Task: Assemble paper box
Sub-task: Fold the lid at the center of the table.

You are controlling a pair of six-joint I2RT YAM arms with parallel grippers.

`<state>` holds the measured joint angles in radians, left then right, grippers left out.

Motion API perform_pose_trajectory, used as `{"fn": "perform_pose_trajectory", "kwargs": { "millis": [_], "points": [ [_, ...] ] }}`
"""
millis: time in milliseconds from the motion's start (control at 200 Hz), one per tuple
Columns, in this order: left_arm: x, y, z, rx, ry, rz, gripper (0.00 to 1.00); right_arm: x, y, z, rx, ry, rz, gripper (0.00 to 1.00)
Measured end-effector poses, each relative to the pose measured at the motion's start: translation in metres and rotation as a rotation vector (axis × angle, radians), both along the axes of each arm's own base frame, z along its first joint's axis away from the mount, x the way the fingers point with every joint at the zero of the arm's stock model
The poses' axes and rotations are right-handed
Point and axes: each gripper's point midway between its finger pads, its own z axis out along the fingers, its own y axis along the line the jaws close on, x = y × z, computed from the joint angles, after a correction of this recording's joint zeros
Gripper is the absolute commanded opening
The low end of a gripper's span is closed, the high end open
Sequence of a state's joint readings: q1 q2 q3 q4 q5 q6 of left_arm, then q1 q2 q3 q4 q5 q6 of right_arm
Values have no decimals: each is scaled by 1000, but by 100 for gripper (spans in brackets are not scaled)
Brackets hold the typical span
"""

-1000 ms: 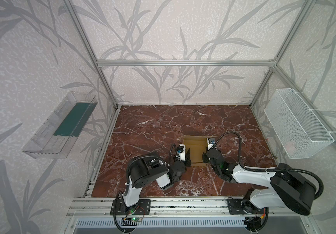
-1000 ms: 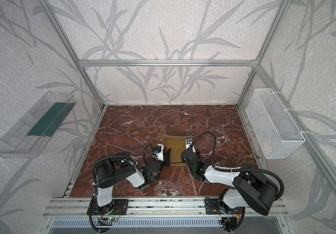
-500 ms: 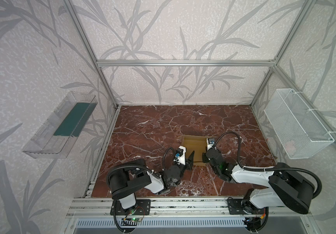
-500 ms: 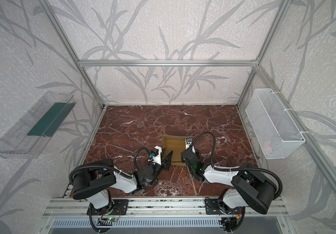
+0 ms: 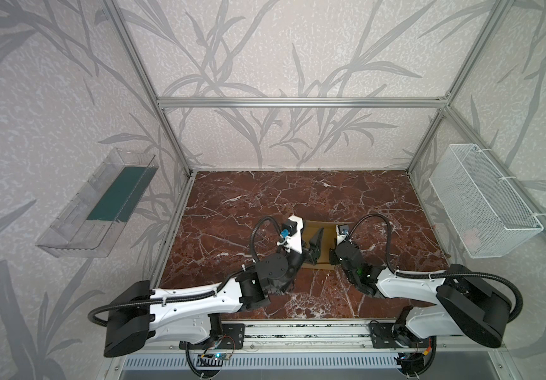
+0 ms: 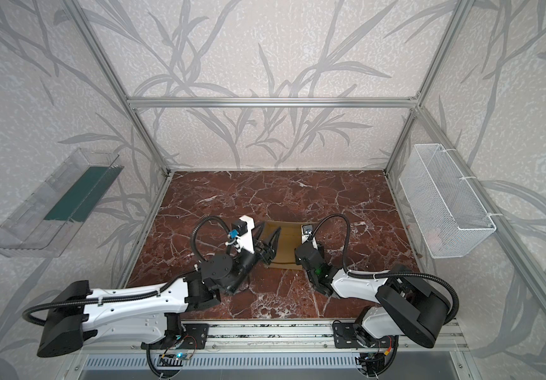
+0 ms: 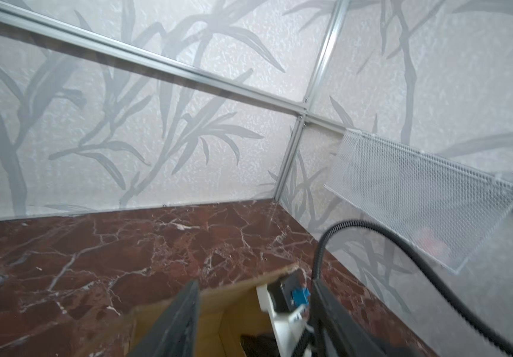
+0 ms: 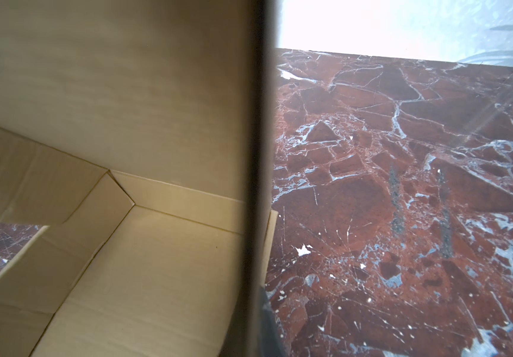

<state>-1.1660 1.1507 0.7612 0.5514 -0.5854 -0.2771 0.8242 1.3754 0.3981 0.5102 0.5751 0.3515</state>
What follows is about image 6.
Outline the brown cardboard box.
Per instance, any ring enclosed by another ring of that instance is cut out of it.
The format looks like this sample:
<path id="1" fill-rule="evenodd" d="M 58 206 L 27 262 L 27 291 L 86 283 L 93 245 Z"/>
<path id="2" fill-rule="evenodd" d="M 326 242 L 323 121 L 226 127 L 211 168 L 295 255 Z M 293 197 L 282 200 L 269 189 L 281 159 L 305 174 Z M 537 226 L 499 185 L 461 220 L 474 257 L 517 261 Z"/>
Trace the brown cardboard box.
<path id="1" fill-rule="evenodd" d="M 288 223 L 279 221 L 266 221 L 264 224 L 262 240 L 266 240 L 278 227 L 281 227 L 279 247 L 276 258 L 273 259 L 270 268 L 301 271 L 303 267 L 295 262 L 295 249 L 303 242 L 301 238 L 301 225 L 312 223 Z"/>

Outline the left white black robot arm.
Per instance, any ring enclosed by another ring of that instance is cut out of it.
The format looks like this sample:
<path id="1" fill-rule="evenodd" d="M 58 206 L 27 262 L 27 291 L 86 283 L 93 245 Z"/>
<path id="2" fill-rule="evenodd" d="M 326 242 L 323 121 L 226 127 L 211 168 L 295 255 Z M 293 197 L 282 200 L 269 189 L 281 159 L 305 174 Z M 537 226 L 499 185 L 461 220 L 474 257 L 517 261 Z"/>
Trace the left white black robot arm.
<path id="1" fill-rule="evenodd" d="M 257 232 L 231 231 L 230 250 L 198 264 L 167 283 L 116 290 L 92 289 L 76 281 L 52 302 L 28 307 L 22 318 L 43 329 L 37 355 L 63 356 L 100 341 L 136 340 L 143 349 L 169 349 L 187 336 L 181 315 L 208 310 L 233 295 L 260 262 L 270 264 L 279 245 L 280 228 L 265 240 Z"/>

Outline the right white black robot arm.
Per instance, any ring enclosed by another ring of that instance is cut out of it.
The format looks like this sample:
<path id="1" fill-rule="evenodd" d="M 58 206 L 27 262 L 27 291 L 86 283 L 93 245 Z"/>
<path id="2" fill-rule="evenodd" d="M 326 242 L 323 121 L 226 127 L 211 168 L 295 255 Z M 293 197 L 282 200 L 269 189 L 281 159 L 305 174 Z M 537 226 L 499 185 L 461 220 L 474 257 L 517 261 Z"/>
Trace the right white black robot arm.
<path id="1" fill-rule="evenodd" d="M 377 304 L 363 309 L 353 323 L 364 347 L 383 337 L 405 336 L 421 347 L 433 348 L 442 327 L 459 311 L 458 293 L 447 281 L 402 264 L 389 271 L 352 272 L 327 264 L 311 242 L 295 249 L 295 259 L 317 292 Z"/>

